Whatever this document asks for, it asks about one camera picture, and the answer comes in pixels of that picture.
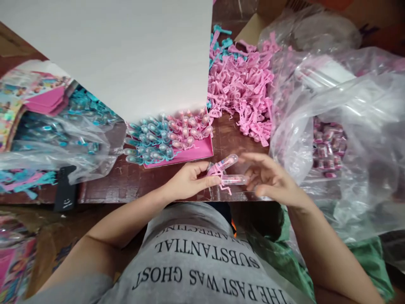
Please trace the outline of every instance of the black remote control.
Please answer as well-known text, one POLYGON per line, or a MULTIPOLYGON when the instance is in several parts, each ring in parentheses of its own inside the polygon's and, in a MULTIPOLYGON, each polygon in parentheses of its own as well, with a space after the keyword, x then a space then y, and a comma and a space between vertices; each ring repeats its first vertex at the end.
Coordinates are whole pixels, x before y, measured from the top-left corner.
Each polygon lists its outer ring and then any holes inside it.
POLYGON ((76 170, 76 166, 63 167, 58 173, 58 188, 55 196, 55 212, 72 210, 76 205, 78 184, 70 185, 68 175, 76 170))

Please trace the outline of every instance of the table surface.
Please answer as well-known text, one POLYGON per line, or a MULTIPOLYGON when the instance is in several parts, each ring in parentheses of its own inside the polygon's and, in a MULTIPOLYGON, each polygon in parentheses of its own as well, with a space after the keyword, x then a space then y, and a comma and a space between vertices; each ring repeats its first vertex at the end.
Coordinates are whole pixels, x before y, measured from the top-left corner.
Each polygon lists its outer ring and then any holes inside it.
MULTIPOLYGON (((238 0, 219 0, 213 7, 213 24, 220 24, 224 29, 233 31, 231 38, 234 39, 255 12, 256 5, 257 0, 242 0, 241 2, 238 0)), ((25 57, 0 57, 0 76, 30 59, 45 60, 46 58, 40 53, 25 57)), ((268 147, 264 148, 252 138, 242 135, 236 125, 238 118, 238 114, 231 118, 228 113, 223 113, 222 117, 214 120, 214 156, 205 160, 214 163, 232 153, 237 155, 240 155, 241 152, 253 151, 268 153, 268 147)), ((121 155, 108 176, 80 185, 78 202, 92 204, 128 203, 166 183, 182 166, 183 164, 174 164, 145 169, 143 166, 127 163, 125 155, 121 155)), ((246 165, 236 164, 227 170, 227 174, 243 174, 246 169, 246 165)), ((246 192, 241 186, 232 186, 231 190, 232 196, 218 186, 212 187, 198 193, 188 201, 255 200, 253 193, 246 192)), ((54 202, 56 186, 45 185, 40 190, 35 191, 38 193, 38 197, 34 201, 30 201, 28 196, 22 192, 1 195, 0 204, 52 204, 54 202)))

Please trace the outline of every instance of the white cardboard sheet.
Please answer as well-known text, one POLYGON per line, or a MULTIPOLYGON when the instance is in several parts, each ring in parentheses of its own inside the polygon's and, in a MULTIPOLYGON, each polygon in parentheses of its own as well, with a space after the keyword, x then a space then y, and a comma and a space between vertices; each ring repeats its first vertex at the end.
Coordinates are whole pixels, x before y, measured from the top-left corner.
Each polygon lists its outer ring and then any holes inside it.
POLYGON ((212 0, 10 0, 0 21, 137 123, 207 100, 212 0))

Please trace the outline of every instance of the pink box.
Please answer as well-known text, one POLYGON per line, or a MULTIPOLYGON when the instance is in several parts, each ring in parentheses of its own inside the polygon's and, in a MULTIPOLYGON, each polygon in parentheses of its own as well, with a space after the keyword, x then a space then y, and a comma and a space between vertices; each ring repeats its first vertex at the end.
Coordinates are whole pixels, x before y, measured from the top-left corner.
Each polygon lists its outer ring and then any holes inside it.
POLYGON ((72 79, 50 73, 14 69, 0 79, 1 93, 24 99, 28 110, 40 114, 56 115, 63 107, 64 95, 72 79))
POLYGON ((174 154, 176 152, 178 153, 172 160, 170 161, 162 161, 160 163, 156 164, 151 164, 151 165, 144 165, 145 168, 156 168, 156 167, 161 167, 161 166, 167 166, 167 165, 172 165, 175 163, 184 163, 184 162, 189 162, 192 160, 198 160, 198 159, 203 159, 203 158, 208 158, 211 156, 214 156, 214 151, 212 148, 212 139, 211 137, 206 137, 203 140, 196 140, 194 142, 195 148, 189 149, 189 150, 179 150, 179 149, 173 149, 174 154))

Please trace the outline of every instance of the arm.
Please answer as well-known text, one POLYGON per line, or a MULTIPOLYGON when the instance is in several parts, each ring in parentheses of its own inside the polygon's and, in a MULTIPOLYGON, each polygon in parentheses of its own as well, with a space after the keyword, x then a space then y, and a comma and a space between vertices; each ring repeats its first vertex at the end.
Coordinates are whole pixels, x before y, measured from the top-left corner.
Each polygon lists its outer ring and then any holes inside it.
POLYGON ((205 188, 221 183, 217 176, 197 179, 197 175, 206 170, 208 164, 185 164, 162 187, 123 205, 103 218, 81 238, 39 291, 89 274, 102 273, 113 278, 117 251, 125 247, 169 203, 189 198, 205 188))
POLYGON ((285 170, 269 156, 245 153, 240 161, 253 166, 248 190, 286 205, 318 303, 382 304, 370 278, 326 221, 322 211, 285 170))

